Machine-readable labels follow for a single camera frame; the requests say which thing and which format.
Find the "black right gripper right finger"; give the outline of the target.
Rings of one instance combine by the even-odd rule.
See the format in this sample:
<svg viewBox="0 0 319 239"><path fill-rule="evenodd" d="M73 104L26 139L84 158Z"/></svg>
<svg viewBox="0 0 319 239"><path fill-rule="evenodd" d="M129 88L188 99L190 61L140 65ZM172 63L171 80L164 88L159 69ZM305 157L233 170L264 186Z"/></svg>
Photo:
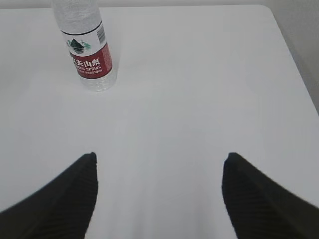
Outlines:
<svg viewBox="0 0 319 239"><path fill-rule="evenodd" d="M222 197L239 239L317 239L319 209L277 184L240 154L223 165Z"/></svg>

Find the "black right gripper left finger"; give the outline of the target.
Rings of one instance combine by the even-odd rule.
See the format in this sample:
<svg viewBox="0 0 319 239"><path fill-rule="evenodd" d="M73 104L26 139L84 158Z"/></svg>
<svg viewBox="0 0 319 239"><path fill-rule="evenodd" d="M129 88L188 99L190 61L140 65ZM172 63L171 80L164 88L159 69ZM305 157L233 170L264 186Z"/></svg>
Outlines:
<svg viewBox="0 0 319 239"><path fill-rule="evenodd" d="M2 239L83 239L98 196L97 156L87 153L0 213Z"/></svg>

